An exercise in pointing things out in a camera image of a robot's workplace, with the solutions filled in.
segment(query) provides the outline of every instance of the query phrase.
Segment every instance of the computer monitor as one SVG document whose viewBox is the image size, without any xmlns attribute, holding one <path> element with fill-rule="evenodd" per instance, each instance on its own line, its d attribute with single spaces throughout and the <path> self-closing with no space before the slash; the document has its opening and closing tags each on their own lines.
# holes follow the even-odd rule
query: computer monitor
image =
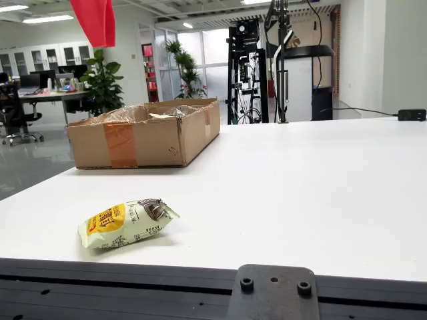
<svg viewBox="0 0 427 320">
<path fill-rule="evenodd" d="M 30 74 L 40 75 L 40 88 L 42 89 L 47 88 L 48 78 L 52 79 L 52 87 L 55 86 L 55 70 L 32 71 Z"/>
<path fill-rule="evenodd" d="M 87 65 L 62 65 L 59 66 L 59 73 L 74 73 L 74 77 L 80 79 L 87 71 Z"/>
<path fill-rule="evenodd" d="M 19 82 L 21 88 L 40 88 L 40 74 L 22 75 Z"/>
</svg>

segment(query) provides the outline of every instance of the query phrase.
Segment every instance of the packing tape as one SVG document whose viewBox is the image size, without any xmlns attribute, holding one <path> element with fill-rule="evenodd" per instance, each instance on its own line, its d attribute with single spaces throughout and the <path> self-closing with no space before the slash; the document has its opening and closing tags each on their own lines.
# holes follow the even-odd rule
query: packing tape
<svg viewBox="0 0 427 320">
<path fill-rule="evenodd" d="M 106 123 L 104 134 L 113 168 L 138 167 L 131 123 Z"/>
</svg>

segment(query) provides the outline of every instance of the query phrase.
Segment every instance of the desk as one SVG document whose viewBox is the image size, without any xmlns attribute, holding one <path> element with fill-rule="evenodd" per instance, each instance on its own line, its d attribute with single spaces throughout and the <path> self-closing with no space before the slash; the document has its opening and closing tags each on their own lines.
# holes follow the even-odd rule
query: desk
<svg viewBox="0 0 427 320">
<path fill-rule="evenodd" d="M 1 201 L 0 257 L 427 281 L 426 163 L 427 122 L 222 126 L 186 168 L 74 168 Z M 181 219 L 118 249 L 81 246 L 80 223 L 147 197 Z"/>
<path fill-rule="evenodd" d="M 65 106 L 64 101 L 66 100 L 81 100 L 85 97 L 84 91 L 64 93 L 64 92 L 53 92 L 48 95 L 20 95 L 19 99 L 22 103 L 39 103 L 39 102 L 54 102 L 54 101 L 62 101 L 62 106 L 64 109 L 65 123 L 68 124 L 67 117 L 67 108 Z"/>
</svg>

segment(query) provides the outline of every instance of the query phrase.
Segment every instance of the open cardboard box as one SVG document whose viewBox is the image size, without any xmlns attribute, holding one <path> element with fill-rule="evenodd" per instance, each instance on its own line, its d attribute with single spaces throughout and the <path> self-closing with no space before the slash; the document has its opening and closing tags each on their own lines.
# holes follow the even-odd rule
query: open cardboard box
<svg viewBox="0 0 427 320">
<path fill-rule="evenodd" d="M 153 118 L 175 106 L 197 111 Z M 124 107 L 70 123 L 75 166 L 83 169 L 186 166 L 220 132 L 217 99 L 180 99 Z"/>
</svg>

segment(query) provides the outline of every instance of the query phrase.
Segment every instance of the wall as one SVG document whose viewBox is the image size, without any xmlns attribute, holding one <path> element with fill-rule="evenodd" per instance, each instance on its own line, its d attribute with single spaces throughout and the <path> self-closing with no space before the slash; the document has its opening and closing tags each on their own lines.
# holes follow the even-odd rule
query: wall
<svg viewBox="0 0 427 320">
<path fill-rule="evenodd" d="M 387 0 L 383 111 L 426 108 L 426 0 Z"/>
<path fill-rule="evenodd" d="M 386 34 L 386 0 L 366 0 L 364 4 L 362 52 L 362 105 L 369 110 L 382 110 L 384 78 L 384 38 Z M 363 117 L 380 114 L 360 111 Z"/>
<path fill-rule="evenodd" d="M 121 64 L 118 75 L 123 75 L 124 79 L 118 83 L 123 88 L 126 105 L 148 102 L 139 23 L 153 25 L 153 19 L 151 14 L 134 7 L 117 9 L 114 14 L 115 47 L 105 50 L 105 60 Z"/>
<path fill-rule="evenodd" d="M 2 22 L 0 29 L 0 49 L 87 41 L 77 19 L 35 25 Z"/>
<path fill-rule="evenodd" d="M 364 0 L 341 4 L 340 100 L 355 108 L 363 104 L 364 6 Z"/>
</svg>

